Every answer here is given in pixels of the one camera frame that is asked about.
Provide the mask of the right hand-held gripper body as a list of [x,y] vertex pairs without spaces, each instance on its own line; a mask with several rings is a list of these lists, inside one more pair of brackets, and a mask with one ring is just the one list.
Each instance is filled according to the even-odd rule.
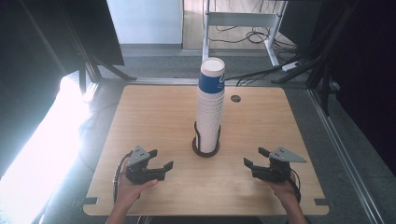
[[270,156],[265,157],[269,160],[269,166],[258,166],[258,171],[251,171],[253,177],[273,183],[284,182],[288,177],[290,177],[291,162],[306,162],[305,158],[284,147],[278,147],[277,149],[269,152]]

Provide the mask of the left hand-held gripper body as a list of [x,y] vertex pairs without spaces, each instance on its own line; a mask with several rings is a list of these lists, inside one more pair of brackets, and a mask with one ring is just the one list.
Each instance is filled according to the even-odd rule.
[[165,173],[149,172],[148,164],[153,159],[141,146],[131,151],[127,161],[126,177],[135,185],[144,184],[150,180],[164,181]]

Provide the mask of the black cup holder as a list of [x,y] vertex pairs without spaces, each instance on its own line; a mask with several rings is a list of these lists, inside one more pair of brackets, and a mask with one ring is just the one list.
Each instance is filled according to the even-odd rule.
[[215,144],[213,150],[210,152],[203,152],[201,150],[201,134],[198,131],[197,122],[194,122],[194,131],[195,131],[195,136],[191,142],[191,147],[192,147],[192,150],[194,151],[194,153],[200,157],[203,157],[203,158],[210,158],[210,157],[215,156],[219,152],[219,148],[220,148],[219,138],[220,138],[221,128],[219,128],[216,133],[216,144]]

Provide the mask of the stack of paper cups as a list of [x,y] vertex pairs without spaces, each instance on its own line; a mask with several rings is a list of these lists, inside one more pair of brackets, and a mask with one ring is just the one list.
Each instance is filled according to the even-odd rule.
[[197,92],[196,128],[199,133],[197,146],[203,153],[211,153],[218,142],[223,108],[224,91],[218,93]]

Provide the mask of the person's left hand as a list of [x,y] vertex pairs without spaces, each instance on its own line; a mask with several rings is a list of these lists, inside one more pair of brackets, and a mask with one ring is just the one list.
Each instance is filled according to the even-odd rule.
[[134,202],[140,197],[140,194],[154,187],[157,183],[158,180],[154,179],[141,185],[135,185],[122,172],[119,176],[118,193],[114,208],[119,212],[127,213]]

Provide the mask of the person's right hand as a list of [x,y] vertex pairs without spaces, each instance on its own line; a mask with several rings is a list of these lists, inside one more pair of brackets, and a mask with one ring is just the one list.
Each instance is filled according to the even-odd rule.
[[268,185],[283,205],[292,206],[299,204],[296,191],[290,182],[268,182]]

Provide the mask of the white power strip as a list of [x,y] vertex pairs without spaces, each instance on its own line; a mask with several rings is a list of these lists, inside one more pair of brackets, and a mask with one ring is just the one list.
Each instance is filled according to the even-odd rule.
[[288,72],[288,71],[293,70],[299,66],[301,66],[301,63],[299,63],[299,62],[288,63],[288,64],[285,64],[282,66],[282,71]]

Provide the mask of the black tripod stand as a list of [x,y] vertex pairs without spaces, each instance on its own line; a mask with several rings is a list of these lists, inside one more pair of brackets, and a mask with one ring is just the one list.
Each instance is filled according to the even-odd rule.
[[98,68],[99,65],[102,65],[106,70],[110,71],[123,80],[136,80],[136,77],[130,77],[115,66],[106,64],[93,55],[89,54],[84,49],[82,42],[79,40],[75,31],[71,30],[68,32],[68,34],[71,39],[71,43],[75,48],[77,56],[79,57],[80,66],[78,68],[78,85],[82,94],[87,92],[87,77],[90,78],[90,81],[93,83],[95,88],[101,83],[102,75]]
[[320,108],[325,115],[329,115],[329,94],[331,92],[330,88],[330,74],[329,74],[329,58],[332,53],[332,48],[339,37],[339,32],[334,29],[329,35],[328,39],[325,41],[324,47],[320,54],[306,65],[302,65],[297,68],[294,72],[280,79],[273,80],[274,84],[286,83],[295,77],[301,75],[302,73],[312,70],[308,79],[305,82],[305,86],[308,89],[314,89],[321,84],[321,90],[319,91],[319,102]]

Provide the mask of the black curtain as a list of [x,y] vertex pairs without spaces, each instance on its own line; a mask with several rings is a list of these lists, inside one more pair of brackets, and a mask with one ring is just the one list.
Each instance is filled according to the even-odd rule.
[[124,64],[107,0],[0,0],[0,178],[92,58]]
[[351,1],[329,59],[337,100],[396,176],[396,0]]

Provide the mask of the metal floor rail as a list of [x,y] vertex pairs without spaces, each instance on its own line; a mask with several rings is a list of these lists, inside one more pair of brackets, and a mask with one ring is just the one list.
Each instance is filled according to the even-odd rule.
[[324,112],[321,108],[321,101],[315,90],[308,89],[307,93],[311,99],[314,108],[316,109],[318,116],[332,141],[334,150],[342,163],[346,175],[348,176],[350,183],[357,194],[357,197],[361,203],[361,206],[368,217],[371,224],[385,224],[381,213],[376,206],[375,200],[373,199],[371,193],[367,189],[364,181],[361,178],[354,162],[350,158],[347,148],[345,147],[343,141],[341,140],[339,133],[336,131],[331,118]]

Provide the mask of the white metal desk frame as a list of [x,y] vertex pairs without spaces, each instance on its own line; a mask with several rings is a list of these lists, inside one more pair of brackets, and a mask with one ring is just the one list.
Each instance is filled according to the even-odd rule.
[[238,26],[238,27],[265,27],[270,31],[269,37],[264,41],[267,54],[273,67],[279,67],[279,62],[274,52],[276,34],[287,1],[281,1],[276,13],[235,13],[235,12],[215,12],[210,10],[210,0],[204,0],[204,39],[202,46],[202,60],[209,57],[209,27],[210,26]]

